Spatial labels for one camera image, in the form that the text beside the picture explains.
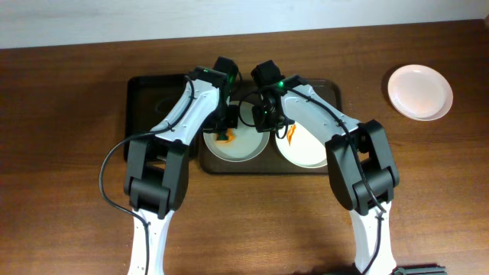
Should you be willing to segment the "green and orange sponge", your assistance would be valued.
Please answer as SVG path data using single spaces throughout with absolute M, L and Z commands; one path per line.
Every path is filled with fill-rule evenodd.
M 220 144 L 227 144 L 235 139 L 235 133 L 232 128 L 229 128 L 226 132 L 217 134 L 215 141 Z

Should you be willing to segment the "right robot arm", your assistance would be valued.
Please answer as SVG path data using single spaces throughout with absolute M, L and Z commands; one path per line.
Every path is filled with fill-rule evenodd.
M 383 126 L 348 117 L 322 99 L 306 79 L 285 77 L 271 60 L 257 65 L 251 77 L 261 97 L 253 109 L 257 131 L 277 131 L 297 122 L 323 143 L 331 189 L 351 217 L 356 270 L 392 274 L 397 263 L 389 217 L 400 176 Z

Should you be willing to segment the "white plate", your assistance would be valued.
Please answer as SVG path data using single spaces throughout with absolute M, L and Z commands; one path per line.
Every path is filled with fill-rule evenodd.
M 283 139 L 275 137 L 275 142 L 282 156 L 298 167 L 315 169 L 327 166 L 324 145 L 298 122 L 288 127 Z
M 431 67 L 411 64 L 394 70 L 387 81 L 387 95 L 402 115 L 416 121 L 434 121 L 447 115 L 453 104 L 448 80 Z

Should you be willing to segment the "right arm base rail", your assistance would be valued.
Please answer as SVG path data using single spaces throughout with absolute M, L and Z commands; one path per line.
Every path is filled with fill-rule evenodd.
M 398 267 L 392 275 L 447 275 L 445 267 Z

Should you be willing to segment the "pale plate top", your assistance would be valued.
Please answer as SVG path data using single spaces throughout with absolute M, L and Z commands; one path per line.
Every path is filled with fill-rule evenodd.
M 257 132 L 255 127 L 245 125 L 240 119 L 237 128 L 230 128 L 227 136 L 227 141 L 219 141 L 217 134 L 204 133 L 203 140 L 215 156 L 228 162 L 244 162 L 255 158 L 270 139 L 268 132 Z

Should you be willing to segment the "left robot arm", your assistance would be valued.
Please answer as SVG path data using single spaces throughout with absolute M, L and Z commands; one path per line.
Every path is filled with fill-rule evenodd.
M 146 137 L 128 144 L 124 192 L 134 215 L 130 274 L 162 274 L 170 221 L 189 182 L 190 145 L 201 132 L 226 139 L 237 126 L 229 107 L 238 76 L 233 60 L 219 57 L 213 68 L 198 66 L 185 76 L 178 102 Z

